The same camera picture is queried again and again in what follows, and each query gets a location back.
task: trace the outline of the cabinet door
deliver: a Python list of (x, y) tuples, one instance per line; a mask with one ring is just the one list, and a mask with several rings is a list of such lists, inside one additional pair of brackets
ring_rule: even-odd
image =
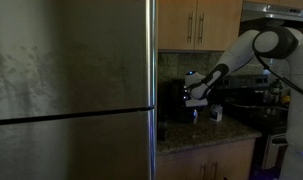
[(303, 9), (303, 0), (280, 0), (280, 5)]
[(157, 160), (157, 180), (203, 180), (207, 176), (207, 154)]
[(254, 144), (226, 148), (210, 154), (208, 162), (210, 180), (247, 180), (251, 167)]
[(196, 0), (158, 1), (159, 49), (192, 50)]
[(198, 0), (195, 50), (226, 50), (239, 34), (242, 0)]

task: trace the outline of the range hood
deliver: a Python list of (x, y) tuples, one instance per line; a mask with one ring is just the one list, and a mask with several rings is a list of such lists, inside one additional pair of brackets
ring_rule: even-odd
[(285, 26), (303, 29), (303, 9), (269, 5), (254, 2), (243, 2), (240, 34), (268, 26)]

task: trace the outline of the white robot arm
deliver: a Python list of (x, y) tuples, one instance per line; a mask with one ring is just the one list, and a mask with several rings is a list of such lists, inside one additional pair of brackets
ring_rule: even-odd
[(185, 86), (189, 94), (185, 101), (186, 107), (207, 105), (206, 97), (214, 82), (244, 66), (254, 54), (258, 59), (260, 56), (286, 59), (289, 63), (290, 80), (293, 83), (283, 79), (291, 87), (286, 133), (289, 147), (283, 161), (280, 179), (303, 180), (303, 34), (300, 31), (274, 27), (261, 32), (250, 30), (244, 33), (223, 53), (207, 76), (197, 72), (186, 74)]
[(245, 32), (222, 54), (209, 74), (203, 76), (195, 71), (186, 74), (185, 86), (190, 94), (185, 101), (186, 107), (207, 105), (206, 97), (213, 83), (246, 65), (254, 54), (283, 59), (296, 49), (300, 41), (303, 41), (303, 34), (291, 28)]
[(244, 33), (239, 39), (226, 50), (213, 70), (206, 76), (198, 72), (189, 72), (185, 76), (185, 86), (190, 94), (186, 100), (186, 107), (207, 105), (206, 97), (212, 85), (217, 80), (230, 74), (247, 64), (253, 57), (252, 42), (259, 34), (258, 31), (250, 30)]

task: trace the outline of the kitchen counter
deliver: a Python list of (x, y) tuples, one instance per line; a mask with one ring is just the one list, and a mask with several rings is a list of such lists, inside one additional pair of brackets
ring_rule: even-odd
[(209, 113), (199, 115), (197, 124), (168, 122), (167, 138), (157, 142), (157, 154), (165, 155), (185, 150), (215, 146), (260, 137), (253, 128), (223, 114), (220, 122), (209, 119)]

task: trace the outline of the refrigerator door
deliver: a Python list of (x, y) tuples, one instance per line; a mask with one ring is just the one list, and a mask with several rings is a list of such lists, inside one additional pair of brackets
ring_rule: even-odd
[(152, 107), (154, 10), (153, 0), (0, 1), (0, 119)]
[(0, 180), (150, 179), (153, 113), (0, 126)]

